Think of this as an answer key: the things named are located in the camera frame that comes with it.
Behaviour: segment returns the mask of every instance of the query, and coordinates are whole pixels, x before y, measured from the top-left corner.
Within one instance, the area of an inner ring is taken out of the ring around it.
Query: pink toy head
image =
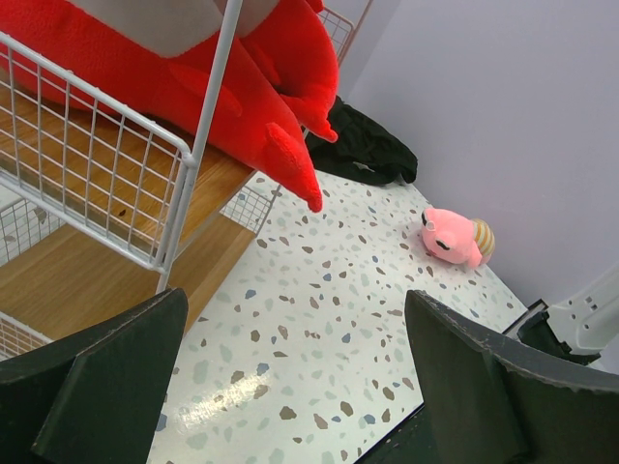
[[[433,256],[453,264],[467,263],[470,268],[487,261],[475,242],[476,225],[471,219],[427,208],[422,213],[422,223],[422,239]]]

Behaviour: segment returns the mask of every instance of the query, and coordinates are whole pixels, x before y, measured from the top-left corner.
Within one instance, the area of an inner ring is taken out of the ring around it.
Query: wire mesh
[[[23,355],[49,342],[46,336],[0,312],[0,361]]]
[[[318,15],[322,19],[322,23],[331,37],[338,59],[341,61],[348,41],[351,39],[354,25],[345,17],[329,9],[323,10]]]
[[[152,263],[187,144],[2,33],[0,67],[0,168]]]
[[[241,188],[221,209],[221,214],[257,233],[266,220],[275,196],[269,200],[247,186]]]
[[[62,220],[20,198],[0,211],[0,266],[17,258],[63,225]]]

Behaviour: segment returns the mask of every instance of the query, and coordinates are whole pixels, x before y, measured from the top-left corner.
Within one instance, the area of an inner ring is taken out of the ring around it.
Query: wooden shelf
[[[170,286],[190,300],[187,329],[254,237],[217,215],[176,260]],[[0,310],[59,339],[153,296],[158,278],[65,225],[0,267]]]
[[[7,75],[2,70],[0,80],[8,81]],[[48,102],[45,105],[59,115],[65,113],[63,106]],[[0,130],[8,133],[14,131],[11,108],[11,92],[8,87],[0,83]],[[129,240],[134,246],[146,252],[151,251],[153,239],[157,248],[162,234],[158,220],[165,218],[167,204],[172,194],[172,188],[167,188],[168,179],[174,180],[179,168],[178,159],[174,157],[175,150],[168,143],[154,137],[153,142],[162,148],[159,149],[151,144],[149,155],[145,157],[148,143],[146,130],[127,124],[128,128],[140,133],[144,138],[129,130],[123,130],[119,142],[118,120],[111,121],[98,113],[95,135],[113,148],[118,144],[120,150],[126,154],[118,157],[115,163],[114,150],[101,142],[91,142],[89,134],[93,112],[72,109],[69,119],[73,125],[67,130],[67,145],[73,147],[77,153],[70,149],[65,151],[64,165],[67,169],[63,174],[61,166],[64,152],[62,141],[65,137],[64,120],[50,111],[42,110],[40,127],[48,135],[41,134],[39,142],[39,132],[36,129],[37,105],[16,95],[15,114],[29,123],[16,122],[17,136],[20,140],[19,171],[26,183],[36,189],[43,189],[46,194],[59,201],[63,200],[64,195],[69,208],[80,215],[87,214],[90,220],[102,227],[109,226],[114,234]],[[175,131],[190,147],[192,146],[191,136]],[[91,143],[92,157],[89,161],[81,154],[89,153]],[[42,157],[39,156],[39,148],[43,153]],[[116,176],[112,182],[111,174],[114,172],[115,164]],[[2,132],[0,132],[0,168],[14,174],[17,171],[15,142]],[[208,147],[200,166],[181,242],[193,236],[199,225],[216,213],[252,173],[251,168],[215,148]],[[88,174],[89,188],[85,182]],[[137,188],[134,187],[138,185],[140,177],[142,189],[150,195],[138,194]],[[110,221],[106,219],[108,207],[111,212]],[[130,236],[132,223],[133,233]]]

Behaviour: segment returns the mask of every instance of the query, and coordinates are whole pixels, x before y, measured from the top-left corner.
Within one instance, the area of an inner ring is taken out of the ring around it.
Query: plush toy
[[[215,0],[223,11],[227,0]],[[315,10],[318,0],[245,0],[237,33],[299,122],[320,138],[338,140],[329,111],[339,84],[338,56]]]
[[[422,213],[422,239],[433,256],[471,269],[489,261],[494,252],[494,234],[480,219],[427,208]]]
[[[209,74],[173,58],[197,44],[213,61],[221,12],[213,0],[0,0],[0,30],[131,108],[195,133]],[[34,64],[15,56],[34,70]],[[0,65],[7,62],[0,59]],[[37,90],[36,76],[14,66],[16,80]],[[44,72],[64,89],[65,84]],[[65,102],[51,85],[43,96]],[[92,99],[72,90],[86,102]],[[74,99],[72,106],[80,107]],[[100,105],[99,110],[108,111]],[[232,46],[209,142],[263,171],[317,212],[322,196],[301,128],[245,49]]]

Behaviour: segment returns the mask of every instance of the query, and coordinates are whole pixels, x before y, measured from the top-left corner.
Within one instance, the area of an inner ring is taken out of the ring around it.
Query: pink stuffed animal
[[[494,252],[494,234],[480,219],[468,219],[454,212],[427,208],[422,213],[422,239],[433,256],[453,264],[477,268]]]

